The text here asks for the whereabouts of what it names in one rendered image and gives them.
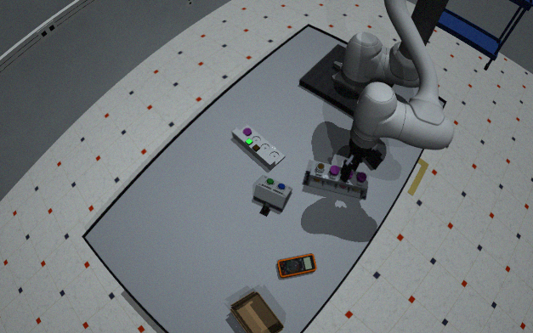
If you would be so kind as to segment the orange digital multimeter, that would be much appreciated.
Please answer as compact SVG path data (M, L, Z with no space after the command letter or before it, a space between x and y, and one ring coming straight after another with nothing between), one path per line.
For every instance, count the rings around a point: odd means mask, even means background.
M312 273L317 269L314 254L282 259L277 264L281 278Z

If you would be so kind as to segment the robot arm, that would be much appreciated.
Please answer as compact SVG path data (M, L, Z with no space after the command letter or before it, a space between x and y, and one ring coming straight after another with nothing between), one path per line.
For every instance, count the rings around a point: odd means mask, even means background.
M417 0L410 16L405 0L384 0L402 42L390 49L371 33L359 32L349 40L343 63L334 62L339 72L332 80L359 95L350 130L357 146L373 148L380 138L425 150L442 150L451 143L454 127L439 103L438 77L426 49L448 1ZM378 78L419 89L403 104Z

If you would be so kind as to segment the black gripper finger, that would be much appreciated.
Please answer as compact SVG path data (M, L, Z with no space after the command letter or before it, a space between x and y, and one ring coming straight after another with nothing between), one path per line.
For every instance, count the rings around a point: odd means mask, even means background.
M362 156L361 158L363 158L363 156ZM360 163L361 163L361 162L363 161L363 160L361 160L361 158L360 158L360 159L358 160L358 162L357 162L356 164L354 164L354 167L353 167L353 169L352 169L352 170L354 170L354 171L356 171L356 170L357 170L357 168L358 168L358 165L359 165L359 164L360 164Z
M349 157L348 157L349 158ZM351 155L349 159L344 160L343 167L341 170L341 179L346 183L348 181L350 172L352 171L354 164L358 162L358 160L361 158L361 156L358 156L357 160L353 160L354 155ZM351 166L352 165L352 166ZM351 169L350 169L351 168Z

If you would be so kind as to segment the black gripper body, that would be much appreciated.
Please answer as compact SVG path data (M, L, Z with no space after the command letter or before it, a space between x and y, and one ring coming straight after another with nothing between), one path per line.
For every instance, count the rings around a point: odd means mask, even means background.
M350 140L349 140L349 147L350 147L350 149L351 149L351 153L350 153L349 157L350 157L351 155L354 155L353 160L357 160L357 157L358 157L359 155L368 155L368 154L371 152L371 149L372 149L372 148L370 148L370 149L362 149L361 147L357 146L357 145L351 140L351 138L350 138Z

